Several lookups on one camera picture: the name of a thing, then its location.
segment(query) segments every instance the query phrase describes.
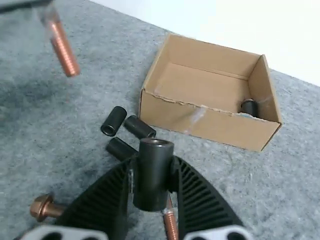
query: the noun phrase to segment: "copper-colored bolt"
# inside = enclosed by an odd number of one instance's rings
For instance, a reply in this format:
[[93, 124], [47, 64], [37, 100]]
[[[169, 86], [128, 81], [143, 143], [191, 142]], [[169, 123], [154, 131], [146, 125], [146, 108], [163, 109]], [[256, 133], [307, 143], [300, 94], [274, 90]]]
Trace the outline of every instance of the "copper-colored bolt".
[[47, 27], [52, 32], [51, 43], [67, 77], [77, 76], [80, 73], [79, 65], [74, 56], [66, 33], [60, 20], [49, 20]]
[[39, 11], [42, 24], [50, 34], [51, 44], [67, 77], [80, 73], [79, 65], [68, 42], [59, 14], [53, 3]]
[[178, 240], [178, 227], [170, 194], [168, 196], [167, 208], [163, 211], [163, 224], [166, 232], [166, 238], [168, 240]]
[[64, 206], [53, 203], [54, 198], [50, 194], [38, 196], [30, 206], [30, 214], [38, 222], [42, 222], [46, 217], [58, 218], [65, 210]]

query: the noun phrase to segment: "torn cardboard edge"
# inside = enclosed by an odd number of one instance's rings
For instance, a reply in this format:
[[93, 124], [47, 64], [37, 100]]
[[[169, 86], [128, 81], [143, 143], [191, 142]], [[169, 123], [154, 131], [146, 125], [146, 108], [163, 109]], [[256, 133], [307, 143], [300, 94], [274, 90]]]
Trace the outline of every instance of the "torn cardboard edge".
[[226, 110], [222, 110], [222, 109], [218, 109], [218, 108], [208, 107], [208, 106], [202, 105], [202, 104], [195, 104], [195, 103], [192, 103], [192, 102], [183, 102], [183, 101], [173, 100], [173, 99], [167, 98], [165, 96], [161, 96], [161, 95], [154, 94], [152, 92], [148, 92], [145, 88], [143, 88], [142, 91], [145, 91], [147, 94], [150, 94], [150, 95], [154, 96], [155, 98], [161, 99], [161, 100], [169, 102], [169, 103], [176, 103], [176, 104], [180, 104], [180, 105], [191, 105], [191, 106], [196, 107], [198, 109], [213, 110], [213, 111], [216, 111], [216, 112], [219, 112], [219, 113], [227, 114], [229, 116], [241, 116], [241, 117], [244, 117], [244, 118], [251, 118], [251, 119], [253, 119], [255, 121], [270, 122], [268, 120], [265, 120], [265, 119], [262, 119], [262, 118], [258, 118], [258, 117], [254, 117], [254, 116], [252, 116], [250, 114], [243, 113], [243, 112], [235, 113], [235, 112], [226, 111]]
[[241, 114], [239, 116], [238, 113], [230, 114], [193, 104], [181, 105], [179, 102], [166, 101], [145, 91], [142, 92], [139, 117], [147, 124], [251, 151], [260, 152], [280, 126], [277, 122], [253, 119]]

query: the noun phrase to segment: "white wall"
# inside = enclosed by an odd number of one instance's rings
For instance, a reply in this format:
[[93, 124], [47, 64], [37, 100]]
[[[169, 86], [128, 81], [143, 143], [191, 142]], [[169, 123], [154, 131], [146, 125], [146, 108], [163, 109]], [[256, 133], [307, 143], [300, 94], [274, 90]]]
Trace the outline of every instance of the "white wall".
[[320, 86], [320, 0], [92, 0], [172, 32], [257, 54]]

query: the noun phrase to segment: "bolt head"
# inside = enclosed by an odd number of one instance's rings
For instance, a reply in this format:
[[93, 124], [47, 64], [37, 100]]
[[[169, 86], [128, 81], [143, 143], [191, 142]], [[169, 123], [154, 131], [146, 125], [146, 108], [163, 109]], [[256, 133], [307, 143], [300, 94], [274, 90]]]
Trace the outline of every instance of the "bolt head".
[[44, 213], [44, 207], [48, 203], [53, 202], [53, 196], [50, 194], [45, 194], [38, 196], [30, 206], [30, 214], [34, 217], [38, 222], [42, 222], [46, 219], [46, 215]]

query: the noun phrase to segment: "copper bolt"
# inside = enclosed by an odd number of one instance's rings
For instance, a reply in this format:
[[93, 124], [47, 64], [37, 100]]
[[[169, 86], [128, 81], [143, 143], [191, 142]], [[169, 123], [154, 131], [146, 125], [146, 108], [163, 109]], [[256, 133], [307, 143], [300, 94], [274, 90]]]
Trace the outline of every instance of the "copper bolt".
[[65, 210], [64, 206], [53, 203], [54, 198], [50, 194], [38, 196], [30, 206], [30, 214], [38, 222], [42, 222], [46, 217], [58, 218]]
[[167, 208], [163, 211], [163, 224], [166, 238], [168, 240], [178, 240], [178, 227], [170, 194], [168, 195]]
[[67, 77], [80, 74], [79, 65], [68, 42], [64, 27], [60, 20], [49, 20], [47, 27], [52, 32], [51, 43]]

